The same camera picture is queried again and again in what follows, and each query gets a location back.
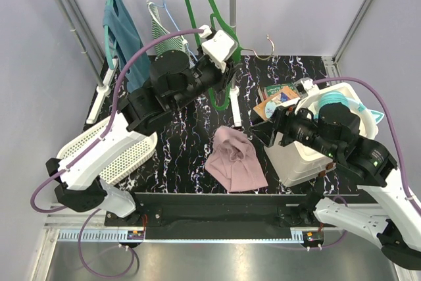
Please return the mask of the pink tank top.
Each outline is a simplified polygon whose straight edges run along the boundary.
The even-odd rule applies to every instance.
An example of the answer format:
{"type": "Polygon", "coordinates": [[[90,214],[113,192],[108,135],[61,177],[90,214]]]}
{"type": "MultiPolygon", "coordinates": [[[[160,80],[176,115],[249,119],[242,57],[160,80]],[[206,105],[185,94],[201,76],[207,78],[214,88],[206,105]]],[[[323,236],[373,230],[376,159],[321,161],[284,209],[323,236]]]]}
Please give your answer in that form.
{"type": "Polygon", "coordinates": [[[268,182],[247,135],[227,126],[219,127],[205,170],[229,193],[267,187],[268,182]]]}

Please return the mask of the green velvet hanger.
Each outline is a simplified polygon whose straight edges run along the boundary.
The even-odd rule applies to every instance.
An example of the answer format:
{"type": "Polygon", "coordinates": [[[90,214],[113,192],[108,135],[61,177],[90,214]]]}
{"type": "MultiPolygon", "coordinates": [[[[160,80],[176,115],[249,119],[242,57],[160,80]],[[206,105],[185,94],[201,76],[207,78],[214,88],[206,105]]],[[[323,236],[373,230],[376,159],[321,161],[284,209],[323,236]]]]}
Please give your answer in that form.
{"type": "MultiPolygon", "coordinates": [[[[218,7],[217,7],[214,0],[207,0],[207,1],[208,1],[209,6],[212,10],[212,12],[210,13],[210,16],[209,16],[210,26],[215,29],[215,21],[217,21],[219,26],[221,27],[221,29],[223,31],[227,32],[229,36],[233,36],[234,40],[239,41],[238,38],[237,38],[237,34],[236,34],[236,26],[231,25],[231,24],[227,24],[225,22],[225,20],[222,18],[221,14],[220,14],[220,11],[218,10],[218,7]]],[[[196,28],[197,25],[196,25],[193,9],[192,9],[192,6],[191,6],[191,2],[190,2],[190,0],[184,0],[184,2],[186,4],[186,9],[187,9],[187,13],[189,15],[191,26],[193,28],[196,28]]],[[[253,54],[255,55],[255,57],[257,59],[262,60],[262,61],[267,61],[270,57],[272,57],[274,55],[275,45],[274,45],[274,42],[270,39],[269,35],[267,35],[266,38],[271,43],[271,46],[272,46],[272,51],[271,51],[271,54],[269,56],[267,56],[266,58],[263,58],[263,57],[257,55],[257,52],[254,49],[247,49],[247,48],[244,48],[242,46],[239,46],[234,51],[234,61],[239,62],[242,51],[251,51],[251,52],[253,52],[253,54]]],[[[208,90],[208,93],[209,93],[211,104],[212,104],[212,106],[214,107],[215,110],[224,111],[228,108],[228,105],[230,104],[230,97],[229,97],[228,92],[225,93],[224,102],[221,105],[217,105],[216,98],[215,98],[216,90],[214,88],[210,88],[208,90]]]]}

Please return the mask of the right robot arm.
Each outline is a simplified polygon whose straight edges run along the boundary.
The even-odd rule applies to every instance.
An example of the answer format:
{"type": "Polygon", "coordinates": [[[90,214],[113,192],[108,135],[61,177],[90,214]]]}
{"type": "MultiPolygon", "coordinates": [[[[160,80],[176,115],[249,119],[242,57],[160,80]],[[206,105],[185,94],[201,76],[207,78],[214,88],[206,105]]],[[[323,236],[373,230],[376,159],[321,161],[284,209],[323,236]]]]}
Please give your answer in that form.
{"type": "Polygon", "coordinates": [[[420,270],[420,215],[415,209],[419,202],[405,197],[403,172],[391,153],[378,141],[361,136],[359,125],[359,116],[342,103],[322,106],[317,119],[308,109],[279,106],[250,132],[266,147],[272,147],[277,134],[282,134],[282,147],[296,141],[329,157],[342,175],[387,214],[376,218],[312,192],[297,208],[304,225],[334,225],[370,241],[396,265],[420,270]]]}

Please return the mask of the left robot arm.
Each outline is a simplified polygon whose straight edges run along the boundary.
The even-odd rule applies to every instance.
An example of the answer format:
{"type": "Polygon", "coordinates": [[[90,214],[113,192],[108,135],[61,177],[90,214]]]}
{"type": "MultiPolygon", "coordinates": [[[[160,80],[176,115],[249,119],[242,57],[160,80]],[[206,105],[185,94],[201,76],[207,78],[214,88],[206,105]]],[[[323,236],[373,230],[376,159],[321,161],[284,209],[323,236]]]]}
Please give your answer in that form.
{"type": "Polygon", "coordinates": [[[79,213],[102,209],[129,226],[141,220],[142,210],[133,195],[108,184],[100,173],[206,90],[220,91],[228,85],[237,71],[234,59],[204,46],[199,52],[194,66],[182,51],[167,51],[157,57],[146,83],[118,102],[105,129],[94,140],[71,159],[47,162],[49,172],[59,173],[55,195],[60,204],[79,213]]]}

